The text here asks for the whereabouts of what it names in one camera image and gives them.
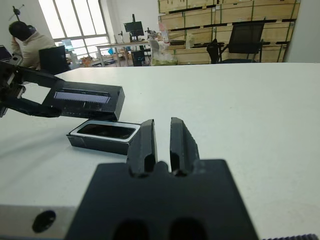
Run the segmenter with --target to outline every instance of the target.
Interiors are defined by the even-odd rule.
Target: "black hair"
[[[27,40],[32,35],[29,27],[23,21],[15,21],[11,23],[9,26],[9,32],[13,37],[21,41]]]

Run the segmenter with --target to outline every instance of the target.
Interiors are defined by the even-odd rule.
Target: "beige jacket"
[[[11,48],[18,55],[22,56],[22,67],[34,67],[36,69],[40,69],[39,50],[56,47],[55,42],[52,39],[37,31],[27,40],[23,41],[22,44],[23,47],[20,48],[17,42],[12,41]]]

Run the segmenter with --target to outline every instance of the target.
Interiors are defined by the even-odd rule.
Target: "window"
[[[57,46],[71,40],[78,59],[97,58],[98,45],[109,43],[100,0],[39,0]]]

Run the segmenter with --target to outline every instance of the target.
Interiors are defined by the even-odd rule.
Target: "desk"
[[[200,158],[227,160],[268,239],[320,235],[319,75],[320,64],[257,63],[78,68],[58,76],[123,86],[119,120],[154,119],[158,159],[167,163],[171,117],[183,119]],[[24,97],[40,101],[42,89],[28,84]],[[65,135],[84,121],[9,110],[0,119],[0,204],[77,206],[98,164],[125,162],[70,146]]]
[[[119,66],[121,67],[121,61],[120,61],[120,58],[119,58],[118,48],[124,48],[124,56],[125,56],[125,60],[126,60],[126,65],[129,66],[128,54],[127,54],[127,50],[126,50],[125,47],[148,45],[148,44],[149,44],[148,41],[136,41],[136,42],[112,43],[112,44],[100,45],[100,46],[96,46],[96,48],[98,49],[98,55],[99,55],[99,58],[101,60],[101,64],[102,64],[103,67],[105,66],[105,63],[104,63],[104,61],[102,59],[101,49],[114,48],[115,49],[115,53],[116,53],[117,62],[119,64]]]

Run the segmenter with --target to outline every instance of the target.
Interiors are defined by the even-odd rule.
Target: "computer monitor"
[[[6,49],[5,46],[0,45],[0,61],[7,61],[12,58],[10,52]]]
[[[124,24],[125,31],[132,33],[133,36],[145,35],[141,21],[128,22]]]

